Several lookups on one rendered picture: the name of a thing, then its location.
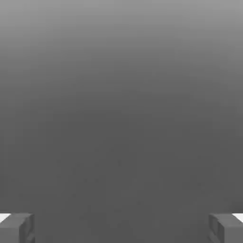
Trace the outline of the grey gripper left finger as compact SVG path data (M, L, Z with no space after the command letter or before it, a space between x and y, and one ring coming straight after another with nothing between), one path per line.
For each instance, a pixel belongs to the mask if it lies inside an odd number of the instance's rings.
M35 243L35 215L0 213L0 243Z

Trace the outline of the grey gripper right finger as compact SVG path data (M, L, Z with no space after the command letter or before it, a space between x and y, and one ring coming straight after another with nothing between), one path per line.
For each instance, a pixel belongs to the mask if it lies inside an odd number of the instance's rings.
M243 243L243 213L210 214L209 243Z

